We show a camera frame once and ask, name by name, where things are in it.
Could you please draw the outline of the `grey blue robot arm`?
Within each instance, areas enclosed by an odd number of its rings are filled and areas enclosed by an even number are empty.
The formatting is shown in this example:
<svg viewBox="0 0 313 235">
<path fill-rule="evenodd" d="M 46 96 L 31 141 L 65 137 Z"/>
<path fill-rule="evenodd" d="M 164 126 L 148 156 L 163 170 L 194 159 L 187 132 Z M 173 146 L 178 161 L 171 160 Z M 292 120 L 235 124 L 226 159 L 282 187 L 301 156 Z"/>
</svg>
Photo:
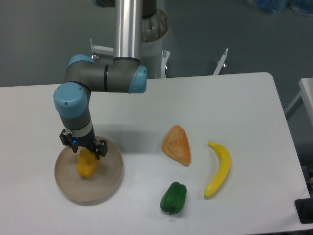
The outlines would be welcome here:
<svg viewBox="0 0 313 235">
<path fill-rule="evenodd" d="M 84 54 L 73 56 L 64 83 L 53 94 L 54 105 L 64 129 L 60 140 L 77 152 L 79 147 L 95 154 L 97 160 L 108 151 L 105 140 L 97 140 L 89 112 L 92 92 L 144 93 L 148 69 L 141 64 L 142 21 L 157 12 L 155 0 L 96 0 L 96 6 L 115 8 L 113 64 L 97 65 Z"/>
</svg>

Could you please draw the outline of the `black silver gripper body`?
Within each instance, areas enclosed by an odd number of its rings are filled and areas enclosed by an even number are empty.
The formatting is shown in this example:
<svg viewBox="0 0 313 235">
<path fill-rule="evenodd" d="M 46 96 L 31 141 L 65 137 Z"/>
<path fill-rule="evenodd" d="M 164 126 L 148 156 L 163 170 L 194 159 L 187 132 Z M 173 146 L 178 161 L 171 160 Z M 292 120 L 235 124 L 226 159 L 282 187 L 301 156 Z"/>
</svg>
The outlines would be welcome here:
<svg viewBox="0 0 313 235">
<path fill-rule="evenodd" d="M 66 131 L 71 132 L 72 135 L 77 139 L 78 146 L 87 148 L 91 142 L 95 140 L 94 128 L 92 127 L 84 127 L 80 130 L 70 130 L 66 128 Z"/>
</svg>

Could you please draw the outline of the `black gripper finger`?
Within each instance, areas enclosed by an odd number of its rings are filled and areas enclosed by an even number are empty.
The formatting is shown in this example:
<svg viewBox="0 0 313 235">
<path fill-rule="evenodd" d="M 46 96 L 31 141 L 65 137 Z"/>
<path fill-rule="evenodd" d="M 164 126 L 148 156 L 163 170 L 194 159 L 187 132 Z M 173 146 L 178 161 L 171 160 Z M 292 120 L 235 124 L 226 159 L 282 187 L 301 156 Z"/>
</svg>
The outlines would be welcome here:
<svg viewBox="0 0 313 235">
<path fill-rule="evenodd" d="M 68 133 L 65 129 L 63 129 L 59 135 L 59 138 L 64 146 L 68 146 L 72 149 L 73 153 L 77 153 L 78 142 L 71 132 Z"/>
<path fill-rule="evenodd" d="M 94 140 L 89 145 L 87 149 L 96 155 L 96 159 L 100 160 L 101 157 L 105 157 L 108 152 L 108 144 L 106 140 Z"/>
</svg>

